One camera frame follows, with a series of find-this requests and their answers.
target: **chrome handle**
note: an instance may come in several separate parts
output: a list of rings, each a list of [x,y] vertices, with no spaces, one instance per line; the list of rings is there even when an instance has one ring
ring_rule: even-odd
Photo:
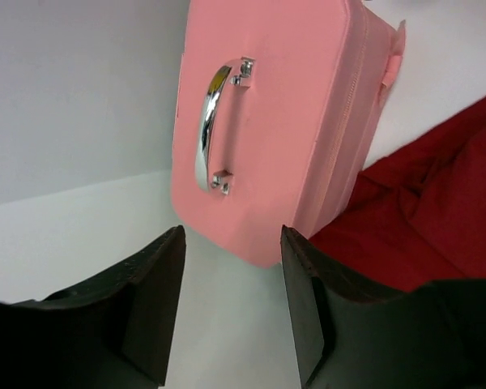
[[[194,164],[196,182],[205,191],[220,188],[224,195],[228,195],[230,190],[230,180],[232,174],[226,170],[209,175],[209,153],[211,152],[212,131],[216,119],[216,112],[220,102],[221,92],[224,90],[225,83],[229,79],[232,69],[239,67],[239,74],[230,78],[232,85],[248,88],[250,86],[250,76],[254,60],[243,57],[227,62],[220,67],[212,78],[207,95],[203,102],[202,115],[198,131],[198,147],[196,150],[196,161]]]

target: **red fabric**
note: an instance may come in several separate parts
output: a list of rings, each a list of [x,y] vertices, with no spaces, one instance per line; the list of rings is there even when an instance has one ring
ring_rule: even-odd
[[[346,211],[310,241],[404,291],[486,278],[486,97],[360,173]]]

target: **white background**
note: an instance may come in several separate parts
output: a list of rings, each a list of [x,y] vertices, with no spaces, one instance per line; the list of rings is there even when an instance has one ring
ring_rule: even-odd
[[[370,164],[486,95],[486,0],[367,5],[407,19]],[[187,7],[0,0],[0,300],[41,299],[180,223],[168,170]],[[187,242],[166,387],[297,389],[280,267]]]

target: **white table surface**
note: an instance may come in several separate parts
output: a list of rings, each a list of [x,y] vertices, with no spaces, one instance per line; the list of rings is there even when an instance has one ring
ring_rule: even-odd
[[[486,0],[368,6],[393,25],[407,20],[405,63],[370,164],[486,95]],[[160,172],[0,206],[0,300],[43,298],[179,224],[168,186]],[[251,267],[186,233],[166,387],[298,389],[280,267]]]

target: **pink case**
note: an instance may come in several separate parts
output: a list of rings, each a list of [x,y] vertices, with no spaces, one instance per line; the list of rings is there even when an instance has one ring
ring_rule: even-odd
[[[401,65],[360,0],[192,0],[173,139],[179,217],[240,258],[280,261],[345,207]]]

